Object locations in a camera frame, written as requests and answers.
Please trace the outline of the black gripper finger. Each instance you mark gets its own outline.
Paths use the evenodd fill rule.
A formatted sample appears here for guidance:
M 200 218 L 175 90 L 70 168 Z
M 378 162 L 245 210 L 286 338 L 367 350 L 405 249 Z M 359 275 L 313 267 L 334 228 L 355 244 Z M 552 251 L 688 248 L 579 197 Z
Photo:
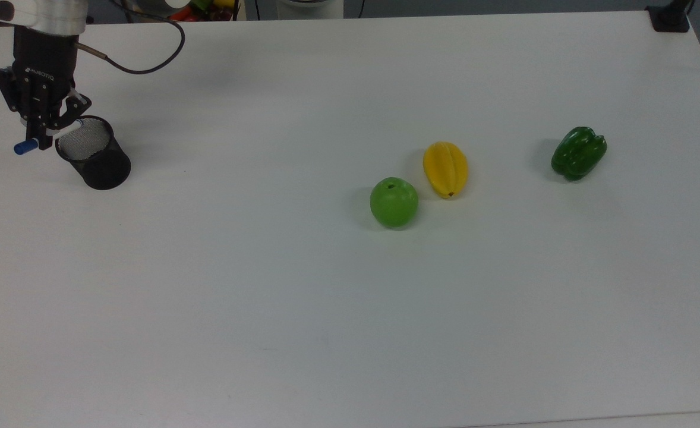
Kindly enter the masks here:
M 44 149 L 51 148 L 54 141 L 79 129 L 86 110 L 92 101 L 78 90 L 71 89 L 59 104 L 48 106 L 44 114 Z
M 11 66 L 0 68 L 0 92 L 13 113 L 25 126 L 25 139 L 14 151 L 44 150 L 45 84 L 29 73 L 16 75 Z

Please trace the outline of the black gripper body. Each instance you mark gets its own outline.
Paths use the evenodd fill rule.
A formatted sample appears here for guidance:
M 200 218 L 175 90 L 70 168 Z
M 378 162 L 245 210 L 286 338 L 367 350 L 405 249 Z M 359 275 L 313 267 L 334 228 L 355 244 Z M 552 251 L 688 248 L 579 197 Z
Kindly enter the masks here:
M 59 36 L 15 26 L 13 36 L 12 70 L 18 85 L 15 111 L 30 116 L 30 101 L 23 100 L 24 78 L 30 85 L 45 84 L 48 89 L 48 107 L 45 113 L 51 120 L 59 118 L 62 101 L 75 88 L 75 66 L 79 35 Z

